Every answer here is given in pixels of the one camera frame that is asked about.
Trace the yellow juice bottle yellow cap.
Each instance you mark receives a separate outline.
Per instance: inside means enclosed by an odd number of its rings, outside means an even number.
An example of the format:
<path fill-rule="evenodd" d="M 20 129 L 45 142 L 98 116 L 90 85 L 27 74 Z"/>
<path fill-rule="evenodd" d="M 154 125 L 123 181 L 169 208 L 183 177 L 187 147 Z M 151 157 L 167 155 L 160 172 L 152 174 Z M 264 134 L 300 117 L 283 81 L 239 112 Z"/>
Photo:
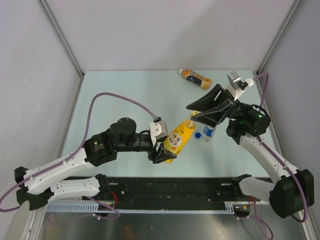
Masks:
<path fill-rule="evenodd" d="M 184 119 L 164 140 L 164 148 L 167 152 L 178 155 L 183 147 L 187 144 L 196 129 L 196 123 L 188 119 Z"/>

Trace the clear water bottle blue label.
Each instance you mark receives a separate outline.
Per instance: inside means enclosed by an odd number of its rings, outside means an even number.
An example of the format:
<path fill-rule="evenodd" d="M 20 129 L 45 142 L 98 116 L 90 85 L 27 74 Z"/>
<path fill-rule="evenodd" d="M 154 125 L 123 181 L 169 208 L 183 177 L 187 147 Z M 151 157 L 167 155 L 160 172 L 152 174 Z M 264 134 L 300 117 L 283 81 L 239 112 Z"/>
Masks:
<path fill-rule="evenodd" d="M 215 127 L 210 127 L 205 125 L 203 128 L 203 137 L 206 142 L 209 142 L 212 140 L 214 134 L 215 134 L 216 128 Z"/>

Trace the blue bottle cap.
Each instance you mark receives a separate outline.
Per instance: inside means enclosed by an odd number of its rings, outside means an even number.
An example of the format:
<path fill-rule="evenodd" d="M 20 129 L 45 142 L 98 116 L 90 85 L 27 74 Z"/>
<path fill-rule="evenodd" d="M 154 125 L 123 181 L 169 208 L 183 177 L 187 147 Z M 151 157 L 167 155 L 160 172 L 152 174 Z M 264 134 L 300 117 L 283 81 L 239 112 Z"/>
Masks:
<path fill-rule="evenodd" d="M 202 137 L 202 134 L 200 132 L 195 133 L 195 138 L 200 139 Z"/>

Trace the orange juice bottle white cap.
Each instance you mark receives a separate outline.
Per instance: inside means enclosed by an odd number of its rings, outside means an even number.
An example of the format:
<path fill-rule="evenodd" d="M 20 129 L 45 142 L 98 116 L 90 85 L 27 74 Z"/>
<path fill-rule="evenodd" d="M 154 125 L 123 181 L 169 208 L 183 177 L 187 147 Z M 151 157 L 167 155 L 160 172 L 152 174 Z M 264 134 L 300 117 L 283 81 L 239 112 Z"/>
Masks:
<path fill-rule="evenodd" d="M 190 69 L 179 69 L 178 73 L 188 82 L 198 86 L 203 90 L 208 90 L 212 84 L 212 80 Z"/>

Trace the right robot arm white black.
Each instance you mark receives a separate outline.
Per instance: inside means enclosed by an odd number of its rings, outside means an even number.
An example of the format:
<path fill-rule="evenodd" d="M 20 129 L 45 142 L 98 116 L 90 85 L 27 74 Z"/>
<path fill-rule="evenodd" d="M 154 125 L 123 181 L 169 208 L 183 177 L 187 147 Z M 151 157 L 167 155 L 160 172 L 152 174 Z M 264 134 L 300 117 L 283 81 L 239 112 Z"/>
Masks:
<path fill-rule="evenodd" d="M 262 107 L 240 102 L 217 84 L 186 109 L 197 112 L 192 121 L 212 128 L 228 119 L 226 134 L 249 152 L 271 179 L 266 182 L 249 174 L 234 178 L 230 194 L 235 200 L 252 196 L 269 203 L 281 218 L 303 211 L 300 222 L 306 221 L 308 208 L 315 203 L 314 176 L 309 170 L 291 164 L 262 138 L 271 123 Z"/>

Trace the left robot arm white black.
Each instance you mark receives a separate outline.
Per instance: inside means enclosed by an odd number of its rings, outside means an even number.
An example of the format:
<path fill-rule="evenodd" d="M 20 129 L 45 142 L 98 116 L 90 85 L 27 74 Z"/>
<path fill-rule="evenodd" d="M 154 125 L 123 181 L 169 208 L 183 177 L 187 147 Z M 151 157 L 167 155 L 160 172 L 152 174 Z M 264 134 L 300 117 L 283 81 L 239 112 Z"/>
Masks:
<path fill-rule="evenodd" d="M 107 199 L 111 193 L 107 176 L 100 173 L 82 179 L 70 177 L 116 160 L 119 152 L 146 152 L 153 164 L 177 157 L 164 147 L 164 140 L 169 135 L 164 121 L 151 122 L 149 129 L 140 133 L 136 129 L 136 122 L 124 117 L 64 157 L 35 169 L 16 168 L 14 177 L 19 184 L 16 191 L 18 204 L 28 202 L 30 210 L 37 210 L 60 199 Z"/>

